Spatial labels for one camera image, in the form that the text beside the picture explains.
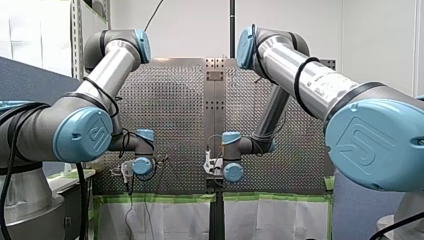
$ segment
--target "light blue joint cap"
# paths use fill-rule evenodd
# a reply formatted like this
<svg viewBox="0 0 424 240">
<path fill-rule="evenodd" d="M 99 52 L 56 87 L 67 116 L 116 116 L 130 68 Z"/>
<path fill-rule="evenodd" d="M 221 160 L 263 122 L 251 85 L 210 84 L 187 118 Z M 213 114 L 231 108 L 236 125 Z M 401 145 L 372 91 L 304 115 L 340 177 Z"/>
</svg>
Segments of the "light blue joint cap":
<svg viewBox="0 0 424 240">
<path fill-rule="evenodd" d="M 249 69 L 252 66 L 253 42 L 252 27 L 247 27 L 241 33 L 237 45 L 237 65 L 242 69 Z"/>
<path fill-rule="evenodd" d="M 241 139 L 241 134 L 239 132 L 224 132 L 222 134 L 222 144 L 227 145 L 233 142 L 237 142 Z"/>
<path fill-rule="evenodd" d="M 132 169 L 136 175 L 144 176 L 152 171 L 153 164 L 148 158 L 139 157 L 133 162 Z"/>
<path fill-rule="evenodd" d="M 78 109 L 57 128 L 53 152 L 62 162 L 93 161 L 108 149 L 112 130 L 112 120 L 105 111 L 96 107 Z"/>
<path fill-rule="evenodd" d="M 367 99 L 340 109 L 325 142 L 349 179 L 381 191 L 424 190 L 424 111 L 389 99 Z"/>
<path fill-rule="evenodd" d="M 153 131 L 152 129 L 140 128 L 140 129 L 137 129 L 136 134 L 139 137 L 149 140 L 151 142 L 155 141 L 155 131 Z"/>
<path fill-rule="evenodd" d="M 152 60 L 152 53 L 150 51 L 149 37 L 143 29 L 136 29 L 138 46 L 140 47 L 141 60 L 143 64 L 149 63 Z"/>
<path fill-rule="evenodd" d="M 243 167 L 238 163 L 230 163 L 224 167 L 224 178 L 228 182 L 239 182 L 243 178 Z"/>
<path fill-rule="evenodd" d="M 272 153 L 277 149 L 277 142 L 275 139 L 272 139 L 271 147 L 269 147 L 268 153 Z"/>
<path fill-rule="evenodd" d="M 0 101 L 0 111 L 7 111 L 31 102 L 32 101 Z"/>
</svg>

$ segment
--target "black stand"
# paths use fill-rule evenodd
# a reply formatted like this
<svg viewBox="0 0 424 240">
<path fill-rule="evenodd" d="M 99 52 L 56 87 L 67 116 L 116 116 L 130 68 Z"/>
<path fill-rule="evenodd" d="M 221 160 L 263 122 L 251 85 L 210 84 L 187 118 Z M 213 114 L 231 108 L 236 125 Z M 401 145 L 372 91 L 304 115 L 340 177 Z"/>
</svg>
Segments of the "black stand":
<svg viewBox="0 0 424 240">
<path fill-rule="evenodd" d="M 222 178 L 206 178 L 208 193 L 215 193 L 215 201 L 211 202 L 209 210 L 209 240 L 225 240 L 223 183 Z"/>
</svg>

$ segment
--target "white wall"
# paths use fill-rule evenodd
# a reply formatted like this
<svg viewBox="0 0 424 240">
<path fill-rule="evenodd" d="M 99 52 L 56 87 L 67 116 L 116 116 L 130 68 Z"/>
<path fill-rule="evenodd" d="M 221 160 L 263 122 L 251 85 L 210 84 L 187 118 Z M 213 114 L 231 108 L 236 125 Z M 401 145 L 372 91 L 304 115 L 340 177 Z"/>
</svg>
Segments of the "white wall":
<svg viewBox="0 0 424 240">
<path fill-rule="evenodd" d="M 343 74 L 413 95 L 415 23 L 416 0 L 343 0 Z"/>
<path fill-rule="evenodd" d="M 158 0 L 110 0 L 111 28 L 143 28 Z M 153 57 L 229 53 L 227 0 L 165 0 L 147 30 Z"/>
<path fill-rule="evenodd" d="M 144 28 L 158 0 L 110 0 L 112 29 Z M 341 0 L 236 1 L 236 43 L 255 22 L 301 34 L 313 55 L 341 60 Z M 229 0 L 165 0 L 147 31 L 153 57 L 229 55 Z"/>
<path fill-rule="evenodd" d="M 311 56 L 336 59 L 337 63 L 340 63 L 341 0 L 241 0 L 236 2 L 237 41 L 241 31 L 255 23 L 263 28 L 298 33 L 308 43 Z"/>
</svg>

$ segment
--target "perforated metal sheet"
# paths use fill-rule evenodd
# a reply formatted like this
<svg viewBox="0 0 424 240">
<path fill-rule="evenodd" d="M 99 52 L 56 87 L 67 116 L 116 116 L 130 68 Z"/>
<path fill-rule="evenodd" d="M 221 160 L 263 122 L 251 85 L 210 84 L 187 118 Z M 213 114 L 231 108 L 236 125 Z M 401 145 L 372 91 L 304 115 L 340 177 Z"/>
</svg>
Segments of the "perforated metal sheet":
<svg viewBox="0 0 424 240">
<path fill-rule="evenodd" d="M 226 60 L 226 80 L 215 87 L 206 81 L 205 59 L 156 60 L 141 66 L 127 79 L 119 102 L 123 126 L 131 131 L 151 128 L 156 134 L 156 155 L 170 159 L 157 175 L 143 185 L 135 181 L 135 191 L 156 193 L 205 193 L 204 163 L 206 129 L 217 127 L 219 119 L 206 114 L 206 93 L 225 96 L 225 129 L 251 134 L 267 103 L 271 85 L 258 76 L 240 70 L 233 60 Z M 332 172 L 324 156 L 322 123 L 309 117 L 291 101 L 285 126 L 276 138 L 277 150 L 262 157 L 244 156 L 244 179 L 228 184 L 226 191 L 269 191 L 302 194 L 323 193 L 323 177 Z M 112 177 L 110 169 L 130 160 L 126 153 L 107 153 L 102 170 L 95 177 L 95 194 L 126 191 L 121 177 Z"/>
<path fill-rule="evenodd" d="M 227 68 L 226 131 L 250 135 L 255 130 L 271 92 L 269 81 L 254 83 L 258 78 L 252 71 Z M 244 178 L 237 184 L 227 185 L 227 191 L 325 192 L 325 167 L 328 166 L 324 159 L 321 121 L 308 116 L 291 99 L 285 125 L 275 140 L 275 152 L 262 157 L 242 157 Z"/>
<path fill-rule="evenodd" d="M 132 73 L 119 95 L 123 126 L 131 131 L 155 131 L 155 155 L 169 160 L 156 176 L 144 183 L 135 181 L 135 191 L 161 193 L 204 193 L 204 61 L 162 60 L 140 66 Z M 111 177 L 110 169 L 133 158 L 126 153 L 107 153 L 103 170 L 95 179 L 95 193 L 122 193 L 121 177 Z"/>
</svg>

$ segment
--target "robot logo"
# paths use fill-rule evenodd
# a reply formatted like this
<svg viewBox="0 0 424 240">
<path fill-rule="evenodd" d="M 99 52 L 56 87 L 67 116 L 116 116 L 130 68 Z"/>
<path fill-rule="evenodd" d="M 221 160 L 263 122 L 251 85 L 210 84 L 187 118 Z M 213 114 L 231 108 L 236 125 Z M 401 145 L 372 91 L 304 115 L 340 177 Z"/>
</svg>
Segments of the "robot logo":
<svg viewBox="0 0 424 240">
<path fill-rule="evenodd" d="M 89 132 L 90 139 L 93 143 L 93 148 L 98 151 L 102 148 L 103 144 L 107 140 L 108 131 L 106 125 L 101 119 L 98 119 L 90 129 Z"/>
</svg>

